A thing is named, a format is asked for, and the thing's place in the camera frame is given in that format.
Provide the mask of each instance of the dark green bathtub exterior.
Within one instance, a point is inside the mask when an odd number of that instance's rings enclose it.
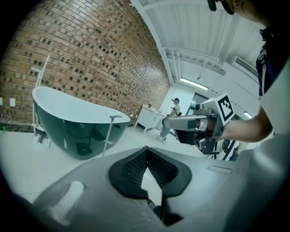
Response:
[[[64,152],[78,160],[87,160],[96,155],[102,155],[109,123],[66,121],[47,113],[36,102],[34,102],[34,106],[41,126],[50,139]],[[129,122],[113,124],[106,149],[116,144],[128,124]]]

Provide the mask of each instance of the freestanding bathtub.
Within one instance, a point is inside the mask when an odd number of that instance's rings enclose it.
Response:
[[[130,122],[122,112],[49,87],[36,87],[32,96],[45,132],[60,149],[78,160],[90,159],[103,151],[110,116],[122,118],[113,121],[107,149],[116,144]]]

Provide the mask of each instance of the air conditioner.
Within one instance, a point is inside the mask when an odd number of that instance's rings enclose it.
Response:
[[[232,66],[238,68],[259,84],[257,70],[246,61],[236,56],[232,62]]]

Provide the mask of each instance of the black mesh pad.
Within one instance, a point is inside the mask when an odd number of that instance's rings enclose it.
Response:
[[[153,148],[143,148],[110,167],[110,183],[126,197],[148,199],[147,191],[141,189],[147,167],[160,186],[163,197],[180,195],[192,177],[185,164]]]
[[[122,168],[122,175],[134,185],[141,188],[144,172],[147,169],[147,150],[126,163]]]

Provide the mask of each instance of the bathtub faucet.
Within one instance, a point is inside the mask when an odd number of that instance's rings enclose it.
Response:
[[[112,125],[113,125],[113,121],[115,118],[122,118],[122,116],[120,115],[114,115],[114,116],[110,116],[110,119],[111,119],[111,123],[110,123],[110,127],[109,127],[109,130],[108,130],[108,133],[107,133],[107,138],[106,138],[106,142],[105,142],[105,145],[104,145],[104,150],[103,150],[103,156],[105,156],[105,151],[106,151],[106,148],[107,148],[107,143],[108,143],[108,140],[109,140],[109,136],[110,136],[110,132],[111,132],[111,129],[112,129]]]

